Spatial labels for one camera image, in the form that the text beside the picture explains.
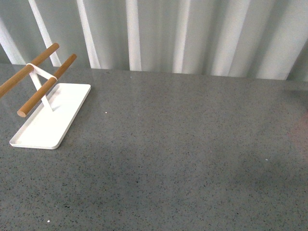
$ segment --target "white metal base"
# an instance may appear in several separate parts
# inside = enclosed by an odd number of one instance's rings
[[[21,148],[56,149],[90,92],[89,84],[57,84],[47,96],[53,111],[41,103],[10,140]]]

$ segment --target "quartz countertop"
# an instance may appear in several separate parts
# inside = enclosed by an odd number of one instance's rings
[[[21,67],[0,64],[0,84]],[[82,68],[60,82],[92,89],[55,150],[9,144],[30,77],[0,99],[0,230],[308,230],[308,83]]]

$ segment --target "wooden rod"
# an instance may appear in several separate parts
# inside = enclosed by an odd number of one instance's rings
[[[52,44],[50,47],[47,48],[46,51],[44,51],[42,54],[40,54],[38,57],[32,60],[31,63],[35,66],[40,65],[45,59],[47,59],[58,48],[59,48],[58,43]],[[3,83],[0,86],[0,98],[3,95],[5,95],[7,92],[9,92],[13,87],[15,87],[17,83],[19,83],[26,75],[28,75],[33,70],[34,70],[33,66],[26,65],[25,67],[23,67],[23,69],[21,69],[15,75],[13,75],[9,80]]]
[[[77,58],[75,54],[72,54],[65,62],[60,66],[60,68],[53,74],[57,79],[68,69],[68,67]],[[50,88],[56,83],[55,78],[50,78],[47,80],[43,86],[34,93],[34,95],[18,110],[17,114],[21,117],[26,117],[27,114],[32,110],[32,108],[43,98],[43,96],[50,90]]]

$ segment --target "white corrugated wall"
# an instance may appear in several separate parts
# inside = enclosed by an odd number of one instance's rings
[[[4,0],[0,63],[308,80],[307,0]]]

